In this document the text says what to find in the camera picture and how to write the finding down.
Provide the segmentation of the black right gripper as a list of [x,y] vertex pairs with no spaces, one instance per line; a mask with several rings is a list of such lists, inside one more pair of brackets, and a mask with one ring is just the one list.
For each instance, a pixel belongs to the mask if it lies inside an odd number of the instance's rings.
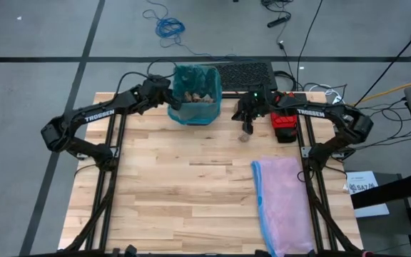
[[237,109],[232,115],[233,121],[242,121],[242,130],[248,135],[253,134],[253,120],[264,117],[273,111],[274,93],[270,89],[249,91],[240,96]]

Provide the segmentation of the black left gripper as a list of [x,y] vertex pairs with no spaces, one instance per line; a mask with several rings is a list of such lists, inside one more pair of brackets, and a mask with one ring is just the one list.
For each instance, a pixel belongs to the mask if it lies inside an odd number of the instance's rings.
[[182,102],[169,89],[171,81],[161,75],[149,75],[140,87],[140,96],[147,106],[156,107],[168,103],[176,111],[181,108]]

